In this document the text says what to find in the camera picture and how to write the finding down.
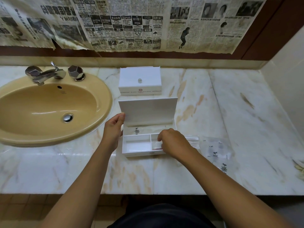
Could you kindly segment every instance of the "closed white box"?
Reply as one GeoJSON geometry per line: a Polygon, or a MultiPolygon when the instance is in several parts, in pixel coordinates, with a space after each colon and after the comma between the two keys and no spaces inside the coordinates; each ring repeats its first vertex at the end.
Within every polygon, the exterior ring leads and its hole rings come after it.
{"type": "Polygon", "coordinates": [[[143,156],[164,153],[157,141],[162,130],[176,130],[174,114],[177,98],[118,101],[125,112],[123,155],[143,156]]]}
{"type": "Polygon", "coordinates": [[[122,96],[161,95],[160,67],[120,68],[119,91],[122,96]]]}

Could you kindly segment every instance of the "sink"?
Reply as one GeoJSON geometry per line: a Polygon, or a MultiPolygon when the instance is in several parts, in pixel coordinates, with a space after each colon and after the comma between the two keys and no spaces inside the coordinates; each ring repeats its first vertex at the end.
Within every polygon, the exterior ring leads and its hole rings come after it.
{"type": "Polygon", "coordinates": [[[20,147],[55,145],[97,128],[112,107],[112,94],[98,77],[66,76],[38,86],[27,77],[0,88],[0,142],[20,147]]]}

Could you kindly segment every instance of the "person's right hand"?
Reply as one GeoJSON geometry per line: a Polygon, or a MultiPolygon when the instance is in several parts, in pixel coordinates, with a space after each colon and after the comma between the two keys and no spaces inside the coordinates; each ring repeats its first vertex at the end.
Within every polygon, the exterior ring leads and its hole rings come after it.
{"type": "Polygon", "coordinates": [[[187,139],[177,130],[172,128],[163,130],[157,140],[163,141],[162,149],[165,153],[182,162],[189,154],[198,152],[187,139]]]}

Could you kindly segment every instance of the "box lid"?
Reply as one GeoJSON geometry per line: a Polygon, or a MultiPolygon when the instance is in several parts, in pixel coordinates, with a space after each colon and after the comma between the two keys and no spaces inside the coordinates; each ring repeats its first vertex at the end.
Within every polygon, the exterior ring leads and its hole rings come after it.
{"type": "Polygon", "coordinates": [[[178,98],[154,98],[118,101],[122,112],[126,113],[124,124],[144,126],[172,123],[178,98]]]}
{"type": "Polygon", "coordinates": [[[160,67],[128,67],[120,68],[119,87],[161,86],[160,67]]]}

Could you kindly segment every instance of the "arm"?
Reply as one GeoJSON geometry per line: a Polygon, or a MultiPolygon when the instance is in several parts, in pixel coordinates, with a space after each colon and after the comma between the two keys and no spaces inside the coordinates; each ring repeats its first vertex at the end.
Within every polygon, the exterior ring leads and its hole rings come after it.
{"type": "Polygon", "coordinates": [[[163,130],[158,136],[158,141],[161,140],[164,152],[177,159],[190,171],[229,226],[291,227],[272,208],[191,147],[180,132],[173,129],[163,130]]]}
{"type": "Polygon", "coordinates": [[[105,123],[102,140],[91,159],[40,224],[40,228],[89,228],[99,200],[111,153],[117,148],[125,114],[105,123]]]}

